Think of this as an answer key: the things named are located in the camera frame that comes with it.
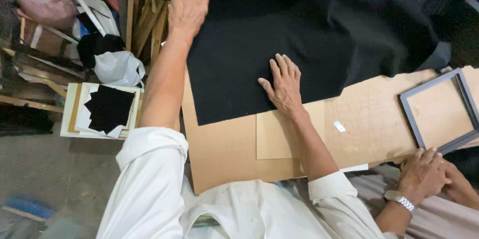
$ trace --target wristwatch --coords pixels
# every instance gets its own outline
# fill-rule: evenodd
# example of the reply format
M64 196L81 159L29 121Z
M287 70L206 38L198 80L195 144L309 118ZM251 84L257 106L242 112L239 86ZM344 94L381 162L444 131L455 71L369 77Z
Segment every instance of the wristwatch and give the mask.
M384 198L389 201L395 201L404 205L404 207L409 210L411 215L413 215L416 210L416 207L414 207L414 205L404 196L401 196L399 191L386 191L386 193L384 193Z

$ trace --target white shirt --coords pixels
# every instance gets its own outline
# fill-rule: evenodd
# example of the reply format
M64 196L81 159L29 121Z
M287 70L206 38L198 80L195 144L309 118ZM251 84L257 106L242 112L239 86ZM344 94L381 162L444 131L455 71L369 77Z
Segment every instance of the white shirt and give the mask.
M183 134L174 130L131 131L117 155L121 174L97 239L388 236L340 171L308 183L311 203L302 198L299 180L233 182L195 196L183 176L187 150ZM191 228L201 215L220 226Z

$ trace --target white plastic bag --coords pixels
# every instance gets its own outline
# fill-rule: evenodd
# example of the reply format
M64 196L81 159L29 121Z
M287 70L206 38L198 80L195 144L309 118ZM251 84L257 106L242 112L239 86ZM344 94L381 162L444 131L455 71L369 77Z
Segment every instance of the white plastic bag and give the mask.
M131 52L106 52L96 55L95 61L95 73L103 84L134 87L141 83L145 87L141 81L145 75L145 66Z

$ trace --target shirt cuff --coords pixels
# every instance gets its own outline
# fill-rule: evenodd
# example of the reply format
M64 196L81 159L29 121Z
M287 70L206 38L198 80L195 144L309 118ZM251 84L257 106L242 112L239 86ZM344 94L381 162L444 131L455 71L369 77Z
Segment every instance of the shirt cuff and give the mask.
M332 198L341 194L356 197L358 194L342 171L310 181L308 183L308 191L309 199L312 201Z
M188 142L184 135L164 127L136 128L129 132L123 148L117 155L117 163L120 170L137 157L148 153L151 150L176 148L183 155L183 162L186 161Z

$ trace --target concrete floor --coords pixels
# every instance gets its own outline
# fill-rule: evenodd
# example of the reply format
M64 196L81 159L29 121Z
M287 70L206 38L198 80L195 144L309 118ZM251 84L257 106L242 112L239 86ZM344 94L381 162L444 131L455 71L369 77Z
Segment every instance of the concrete floor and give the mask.
M57 219L82 226L81 238L95 238L120 174L115 156L123 141L60 137L60 122L53 132L0 137L0 203L31 195L54 208Z

